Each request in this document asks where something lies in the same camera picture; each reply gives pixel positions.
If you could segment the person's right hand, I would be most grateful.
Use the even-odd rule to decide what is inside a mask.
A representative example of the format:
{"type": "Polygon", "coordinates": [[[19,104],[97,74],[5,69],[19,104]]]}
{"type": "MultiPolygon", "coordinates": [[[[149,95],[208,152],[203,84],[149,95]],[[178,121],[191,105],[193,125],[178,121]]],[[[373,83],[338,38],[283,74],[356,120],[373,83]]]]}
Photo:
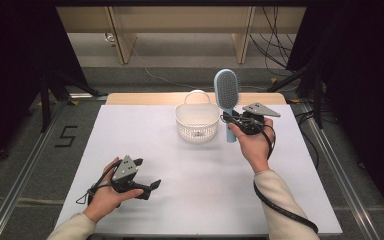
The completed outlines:
{"type": "Polygon", "coordinates": [[[263,132],[256,135],[243,133],[240,128],[233,123],[229,124],[229,128],[239,141],[241,152],[254,173],[257,174],[269,170],[268,159],[275,142],[273,120],[265,118],[263,132]]]}

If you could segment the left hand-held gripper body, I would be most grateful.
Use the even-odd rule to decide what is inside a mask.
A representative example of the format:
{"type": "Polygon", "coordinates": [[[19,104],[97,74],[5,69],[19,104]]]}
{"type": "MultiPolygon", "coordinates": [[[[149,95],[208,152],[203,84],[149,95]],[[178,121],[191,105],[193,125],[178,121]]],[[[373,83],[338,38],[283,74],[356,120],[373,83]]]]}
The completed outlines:
{"type": "Polygon", "coordinates": [[[111,186],[118,193],[125,193],[133,189],[141,189],[142,194],[138,196],[138,199],[148,200],[151,194],[150,187],[134,181],[139,166],[136,166],[133,163],[133,160],[135,159],[126,155],[119,161],[111,177],[111,186]]]}

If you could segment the light blue hairbrush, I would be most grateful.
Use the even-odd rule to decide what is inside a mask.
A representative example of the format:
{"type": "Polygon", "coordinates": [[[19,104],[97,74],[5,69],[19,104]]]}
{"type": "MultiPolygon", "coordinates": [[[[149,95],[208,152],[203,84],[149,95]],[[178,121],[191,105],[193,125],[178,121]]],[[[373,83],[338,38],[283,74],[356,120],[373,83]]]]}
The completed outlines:
{"type": "Polygon", "coordinates": [[[223,117],[231,117],[239,102],[239,82],[230,69],[218,71],[214,77],[214,92],[217,105],[223,111],[223,117]]]}

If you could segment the person's left hand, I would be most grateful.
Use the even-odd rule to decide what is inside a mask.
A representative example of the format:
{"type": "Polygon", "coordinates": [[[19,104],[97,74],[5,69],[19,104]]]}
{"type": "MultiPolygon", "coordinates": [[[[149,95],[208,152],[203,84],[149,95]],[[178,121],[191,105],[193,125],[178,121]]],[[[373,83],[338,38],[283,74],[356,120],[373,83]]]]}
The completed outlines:
{"type": "Polygon", "coordinates": [[[142,193],[142,189],[132,189],[124,193],[118,193],[111,186],[101,187],[82,214],[94,223],[98,223],[102,218],[113,212],[122,202],[136,198],[142,193]]]}

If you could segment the white slotted plastic basket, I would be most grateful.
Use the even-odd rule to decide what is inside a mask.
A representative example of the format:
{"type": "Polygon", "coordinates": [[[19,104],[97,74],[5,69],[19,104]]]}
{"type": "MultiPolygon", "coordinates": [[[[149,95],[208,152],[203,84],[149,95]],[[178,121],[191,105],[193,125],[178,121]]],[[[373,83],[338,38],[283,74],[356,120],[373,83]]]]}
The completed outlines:
{"type": "Polygon", "coordinates": [[[184,101],[177,105],[174,116],[177,132],[189,143],[202,144],[215,137],[218,131],[220,110],[211,102],[210,96],[203,90],[192,90],[184,101]],[[203,95],[202,102],[189,102],[189,98],[203,95]]]}

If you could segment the metal floor rail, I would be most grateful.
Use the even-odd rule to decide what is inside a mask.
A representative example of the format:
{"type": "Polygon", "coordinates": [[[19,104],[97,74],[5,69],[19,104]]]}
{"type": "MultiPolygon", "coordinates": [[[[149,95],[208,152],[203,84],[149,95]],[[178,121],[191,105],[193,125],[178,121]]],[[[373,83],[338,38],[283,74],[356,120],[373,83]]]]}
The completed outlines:
{"type": "Polygon", "coordinates": [[[357,195],[354,186],[349,180],[344,168],[342,167],[336,153],[333,150],[323,129],[316,123],[314,117],[310,118],[310,128],[323,152],[324,157],[332,171],[333,176],[348,204],[348,209],[354,216],[357,225],[365,240],[380,240],[380,235],[374,226],[374,222],[357,195]]]}
{"type": "Polygon", "coordinates": [[[36,165],[38,164],[43,151],[46,148],[46,145],[50,139],[50,136],[53,133],[56,122],[61,115],[61,112],[65,108],[65,102],[57,102],[55,104],[55,109],[51,113],[51,120],[48,126],[39,134],[35,145],[30,152],[27,160],[25,161],[23,167],[19,171],[17,178],[14,180],[9,193],[0,203],[0,236],[8,223],[17,202],[23,193],[36,165]]]}

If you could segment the light wooden table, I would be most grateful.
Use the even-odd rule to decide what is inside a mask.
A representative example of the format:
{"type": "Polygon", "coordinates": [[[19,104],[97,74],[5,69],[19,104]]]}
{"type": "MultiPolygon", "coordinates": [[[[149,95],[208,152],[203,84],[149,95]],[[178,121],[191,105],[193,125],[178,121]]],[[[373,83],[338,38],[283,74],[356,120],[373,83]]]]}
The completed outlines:
{"type": "MultiPolygon", "coordinates": [[[[184,102],[188,92],[163,93],[112,93],[106,105],[178,105],[184,102]]],[[[284,105],[286,100],[280,93],[241,93],[240,105],[259,102],[264,105],[284,105]]]]}

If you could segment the beige wooden desk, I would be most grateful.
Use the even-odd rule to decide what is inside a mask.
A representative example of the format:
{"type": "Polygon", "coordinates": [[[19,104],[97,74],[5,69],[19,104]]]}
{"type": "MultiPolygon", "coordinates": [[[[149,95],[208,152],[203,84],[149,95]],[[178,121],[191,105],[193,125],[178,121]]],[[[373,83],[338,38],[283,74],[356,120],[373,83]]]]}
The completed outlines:
{"type": "Polygon", "coordinates": [[[243,64],[252,33],[296,34],[304,7],[59,7],[68,33],[111,33],[120,62],[129,62],[139,33],[223,33],[243,64]]]}

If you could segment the dark curtain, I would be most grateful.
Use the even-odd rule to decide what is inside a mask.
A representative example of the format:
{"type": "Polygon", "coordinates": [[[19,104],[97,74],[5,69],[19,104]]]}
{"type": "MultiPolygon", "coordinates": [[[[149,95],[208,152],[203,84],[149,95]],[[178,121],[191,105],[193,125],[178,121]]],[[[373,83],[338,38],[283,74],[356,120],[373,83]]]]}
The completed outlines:
{"type": "Polygon", "coordinates": [[[46,0],[0,0],[0,151],[41,90],[85,76],[57,9],[46,0]]]}
{"type": "Polygon", "coordinates": [[[321,59],[322,80],[342,128],[384,197],[384,0],[299,0],[307,7],[288,66],[313,57],[340,17],[321,59]]]}

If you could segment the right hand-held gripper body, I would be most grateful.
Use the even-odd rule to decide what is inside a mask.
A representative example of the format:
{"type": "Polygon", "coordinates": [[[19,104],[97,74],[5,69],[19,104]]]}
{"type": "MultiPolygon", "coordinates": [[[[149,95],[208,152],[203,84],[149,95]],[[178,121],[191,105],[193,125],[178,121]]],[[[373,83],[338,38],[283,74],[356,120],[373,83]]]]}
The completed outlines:
{"type": "Polygon", "coordinates": [[[247,135],[258,134],[267,116],[280,117],[280,114],[258,102],[246,105],[243,107],[243,113],[239,115],[239,128],[247,135]]]}

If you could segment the black metal stand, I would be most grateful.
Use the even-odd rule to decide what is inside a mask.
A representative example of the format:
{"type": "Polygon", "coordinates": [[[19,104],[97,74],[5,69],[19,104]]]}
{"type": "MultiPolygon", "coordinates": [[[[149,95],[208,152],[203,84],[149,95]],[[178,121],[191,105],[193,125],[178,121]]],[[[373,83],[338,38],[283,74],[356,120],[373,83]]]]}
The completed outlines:
{"type": "Polygon", "coordinates": [[[313,99],[313,116],[317,126],[322,129],[321,121],[321,99],[322,99],[322,81],[321,73],[317,70],[316,67],[306,67],[301,68],[297,72],[283,79],[279,83],[274,84],[269,87],[267,91],[269,93],[274,93],[288,84],[294,82],[295,80],[300,80],[300,83],[297,86],[296,94],[299,98],[308,98],[309,96],[313,99]]]}
{"type": "Polygon", "coordinates": [[[49,93],[52,93],[58,101],[67,101],[70,94],[67,85],[75,86],[93,97],[104,97],[107,93],[100,92],[90,87],[86,82],[81,82],[61,71],[48,71],[39,80],[41,109],[42,109],[42,132],[45,132],[51,124],[51,104],[49,93]]]}

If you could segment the white table cover sheet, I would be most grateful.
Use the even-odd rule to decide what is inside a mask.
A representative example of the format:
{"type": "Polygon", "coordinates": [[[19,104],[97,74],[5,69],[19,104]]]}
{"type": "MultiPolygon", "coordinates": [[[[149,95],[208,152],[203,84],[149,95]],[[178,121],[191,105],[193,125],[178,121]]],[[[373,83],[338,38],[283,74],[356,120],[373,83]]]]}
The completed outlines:
{"type": "Polygon", "coordinates": [[[174,109],[164,105],[100,108],[59,219],[82,211],[78,199],[115,157],[140,158],[136,182],[160,186],[147,200],[128,200],[101,220],[102,236],[251,237],[268,232],[253,172],[223,124],[207,143],[183,140],[174,109]]]}

